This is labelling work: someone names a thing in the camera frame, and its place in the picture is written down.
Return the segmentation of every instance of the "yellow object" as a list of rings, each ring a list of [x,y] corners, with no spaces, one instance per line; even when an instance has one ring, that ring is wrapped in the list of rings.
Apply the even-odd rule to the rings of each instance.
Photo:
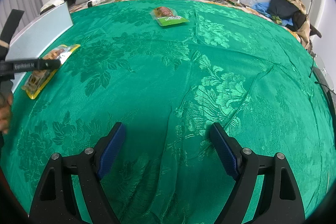
[[[79,44],[72,46],[60,45],[48,52],[43,59],[59,59],[61,66],[69,58],[69,56],[80,47]],[[35,99],[41,90],[48,84],[58,69],[33,71],[22,89],[26,91],[30,99]]]

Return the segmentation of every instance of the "green snack package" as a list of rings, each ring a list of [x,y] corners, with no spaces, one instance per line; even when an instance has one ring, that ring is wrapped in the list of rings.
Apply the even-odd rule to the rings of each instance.
[[[185,19],[184,17],[178,16],[174,9],[167,7],[157,7],[153,9],[151,11],[151,16],[160,24],[160,26],[189,22],[189,20]]]

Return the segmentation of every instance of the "silver bolt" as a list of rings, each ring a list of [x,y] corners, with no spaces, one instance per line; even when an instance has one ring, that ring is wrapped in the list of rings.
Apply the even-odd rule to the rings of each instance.
[[[283,153],[277,153],[277,157],[283,160],[285,158],[285,155]]]
[[[84,150],[85,154],[92,154],[93,153],[93,148],[92,147],[88,147],[87,149]]]
[[[247,148],[247,147],[245,147],[245,148],[243,148],[243,153],[246,154],[246,155],[249,155],[249,154],[252,153],[252,150],[249,149],[249,148]]]
[[[59,154],[58,154],[58,153],[53,153],[53,154],[51,155],[51,158],[52,158],[53,160],[56,160],[56,159],[59,158]]]

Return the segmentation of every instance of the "green tablecloth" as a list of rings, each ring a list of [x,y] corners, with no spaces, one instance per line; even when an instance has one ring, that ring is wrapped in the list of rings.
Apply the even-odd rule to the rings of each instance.
[[[150,16],[175,9],[189,23]],[[48,49],[81,44],[36,100],[18,89],[1,166],[29,211],[53,152],[79,153],[126,125],[126,141],[102,184],[121,223],[213,223],[234,181],[210,143],[220,122],[242,147],[283,152],[306,214],[336,177],[331,116],[309,78],[311,57],[285,29],[233,8],[185,0],[107,4],[72,14]],[[73,183],[84,220],[89,219]],[[245,217],[252,218],[262,178]]]

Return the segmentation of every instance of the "pile of clothes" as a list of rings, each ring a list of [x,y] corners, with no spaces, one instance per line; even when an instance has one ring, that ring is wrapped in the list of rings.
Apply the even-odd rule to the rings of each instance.
[[[271,0],[269,3],[256,3],[252,8],[271,18],[275,23],[296,32],[302,46],[309,52],[312,50],[309,39],[310,21],[301,0]]]

